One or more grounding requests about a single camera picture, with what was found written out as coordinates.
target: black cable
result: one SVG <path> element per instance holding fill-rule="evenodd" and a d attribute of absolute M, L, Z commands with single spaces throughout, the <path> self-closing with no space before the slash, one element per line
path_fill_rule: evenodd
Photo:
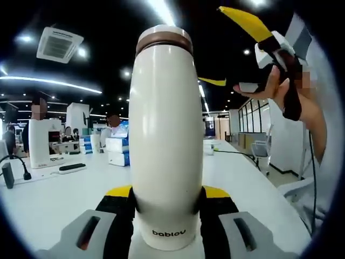
<path fill-rule="evenodd" d="M 18 157 L 18 156 L 16 156 L 16 155 L 6 155 L 6 156 L 4 156 L 3 158 L 0 159 L 0 163 L 1 163 L 2 161 L 4 161 L 6 158 L 18 158 L 18 159 L 22 162 L 22 165 L 23 165 L 23 167 L 24 167 L 24 175 L 23 175 L 24 180 L 30 180 L 30 179 L 31 179 L 31 174 L 27 171 L 26 165 L 25 165 L 23 159 L 21 159 L 20 157 Z"/>
<path fill-rule="evenodd" d="M 242 153 L 242 152 L 235 152 L 235 151 L 222 151 L 222 150 L 214 150 L 214 151 L 215 151 L 215 152 L 234 153 L 234 154 L 242 154 L 242 155 L 245 155 L 245 156 L 249 157 L 249 158 L 254 162 L 254 164 L 256 165 L 256 167 L 260 170 L 259 161 L 256 163 L 256 162 L 255 162 L 255 157 L 254 157 L 253 155 L 249 155 L 249 154 Z"/>
<path fill-rule="evenodd" d="M 310 145 L 310 153 L 312 155 L 312 163 L 313 163 L 313 177 L 314 177 L 314 208 L 313 208 L 313 221 L 312 221 L 312 235 L 315 232 L 315 218 L 316 218 L 316 196 L 318 194 L 316 189 L 316 172 L 315 172 L 315 161 L 314 161 L 314 152 L 313 152 L 313 145 L 312 145 L 312 134 L 309 131 L 309 145 Z"/>

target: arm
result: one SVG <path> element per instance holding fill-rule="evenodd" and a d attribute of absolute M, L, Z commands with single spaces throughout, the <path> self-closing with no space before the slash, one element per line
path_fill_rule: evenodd
<path fill-rule="evenodd" d="M 239 90 L 238 85 L 234 86 L 233 89 L 239 94 L 249 98 L 272 99 L 279 106 L 279 108 L 283 110 L 284 96 L 289 89 L 289 79 L 286 79 L 281 85 L 279 85 L 279 77 L 279 69 L 276 66 L 273 66 L 272 71 L 268 76 L 266 88 L 263 92 L 244 93 Z M 299 120 L 304 122 L 307 126 L 307 129 L 310 130 L 315 149 L 315 157 L 318 162 L 321 163 L 327 142 L 325 118 L 323 117 L 322 110 L 317 103 L 306 97 L 310 96 L 310 94 L 304 93 L 303 95 L 302 93 L 302 89 L 298 89 L 298 97 L 302 106 L 301 117 Z"/>

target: ceiling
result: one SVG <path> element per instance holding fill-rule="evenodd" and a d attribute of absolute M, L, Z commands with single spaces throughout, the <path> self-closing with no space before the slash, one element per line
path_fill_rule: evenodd
<path fill-rule="evenodd" d="M 42 91 L 51 102 L 70 104 L 82 100 L 93 108 L 93 114 L 105 115 L 111 109 L 128 117 L 126 99 L 130 78 L 123 73 L 133 67 L 139 35 L 149 27 L 164 23 L 148 4 L 149 0 L 104 0 L 92 4 L 85 1 L 27 2 L 31 3 L 21 4 L 20 10 L 16 9 L 16 3 L 6 3 L 9 5 L 5 8 L 9 11 L 7 18 L 0 18 L 1 24 L 6 25 L 0 42 L 0 65 L 6 73 L 63 81 L 100 90 L 102 94 L 35 81 L 0 80 L 0 94 L 4 94 L 0 95 L 0 108 L 5 111 L 13 107 L 1 103 L 3 101 L 30 100 L 33 92 Z M 263 4 L 256 6 L 253 2 Z M 293 16 L 292 7 L 286 2 L 289 1 L 165 0 L 176 26 L 191 36 L 198 76 L 227 79 L 225 87 L 201 82 L 211 111 L 239 108 L 246 98 L 231 94 L 233 85 L 239 81 L 256 82 L 260 76 L 254 55 L 255 41 L 217 8 L 224 5 L 249 11 L 259 16 L 270 30 L 284 35 Z M 36 58 L 40 35 L 46 26 L 83 36 L 81 47 L 86 57 L 76 53 L 68 64 Z M 22 36 L 30 37 L 31 41 L 20 40 Z M 247 49 L 250 54 L 244 55 Z M 29 110 L 28 104 L 13 103 L 21 111 Z M 67 105 L 49 106 L 49 111 L 65 112 L 67 108 Z M 29 115 L 18 112 L 13 120 L 28 119 Z M 64 121 L 64 114 L 47 115 L 48 118 L 59 116 Z"/>

